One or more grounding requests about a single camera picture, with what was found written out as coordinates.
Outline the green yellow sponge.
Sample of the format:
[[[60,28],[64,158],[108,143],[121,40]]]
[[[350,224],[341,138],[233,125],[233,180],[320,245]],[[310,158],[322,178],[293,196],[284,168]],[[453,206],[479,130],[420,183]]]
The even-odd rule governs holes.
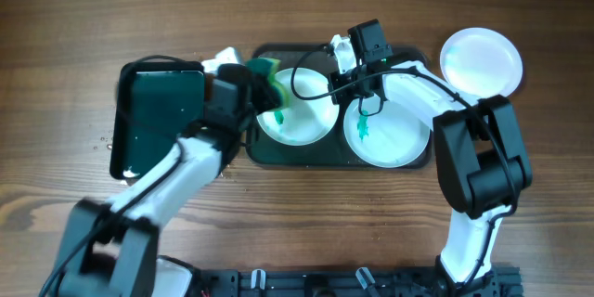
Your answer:
[[[278,111],[289,106],[289,93],[276,78],[281,61],[274,58],[253,58],[246,66],[254,76],[254,105],[261,111]]]

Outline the white plate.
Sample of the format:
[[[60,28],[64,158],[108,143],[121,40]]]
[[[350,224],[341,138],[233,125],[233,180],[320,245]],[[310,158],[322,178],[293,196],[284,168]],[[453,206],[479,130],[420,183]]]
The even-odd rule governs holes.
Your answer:
[[[523,60],[516,46],[486,28],[452,34],[442,46],[439,61],[448,83],[478,97],[508,97],[523,80]]]
[[[279,71],[276,80],[289,95],[288,107],[260,114],[257,122],[275,141],[289,146],[305,146],[327,135],[339,117],[340,107],[331,97],[301,100],[291,91],[292,69]]]

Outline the pale blue plate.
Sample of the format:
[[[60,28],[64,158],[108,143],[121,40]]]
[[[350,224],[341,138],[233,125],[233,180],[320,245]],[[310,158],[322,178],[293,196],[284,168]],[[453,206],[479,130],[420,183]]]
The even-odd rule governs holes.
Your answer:
[[[381,168],[405,166],[416,160],[426,149],[430,129],[403,106],[385,101],[380,113],[377,96],[364,99],[361,109],[358,99],[346,108],[343,132],[354,154],[364,162]]]

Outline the white plate top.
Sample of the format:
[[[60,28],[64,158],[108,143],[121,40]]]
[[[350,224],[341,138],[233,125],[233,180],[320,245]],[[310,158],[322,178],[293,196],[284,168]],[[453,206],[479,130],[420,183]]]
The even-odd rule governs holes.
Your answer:
[[[516,46],[486,28],[452,34],[442,46],[439,61],[448,83],[478,97],[508,97],[523,80],[523,60]]]

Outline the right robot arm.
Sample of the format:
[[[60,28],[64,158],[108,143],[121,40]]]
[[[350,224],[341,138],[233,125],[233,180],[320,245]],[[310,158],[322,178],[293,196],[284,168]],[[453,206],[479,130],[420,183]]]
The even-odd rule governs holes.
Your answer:
[[[376,96],[395,102],[430,127],[438,183],[453,209],[438,266],[451,294],[485,286],[498,229],[533,180],[510,101],[463,93],[419,61],[390,66],[379,60],[338,70],[329,92],[337,101]]]

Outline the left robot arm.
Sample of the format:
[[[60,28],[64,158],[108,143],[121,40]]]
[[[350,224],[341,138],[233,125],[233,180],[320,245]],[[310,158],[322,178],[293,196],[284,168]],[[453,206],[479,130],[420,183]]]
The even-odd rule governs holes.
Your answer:
[[[165,157],[103,203],[71,210],[43,296],[202,296],[199,269],[158,254],[161,231],[236,157],[255,117],[288,104],[279,62],[254,58],[204,74],[204,112]]]

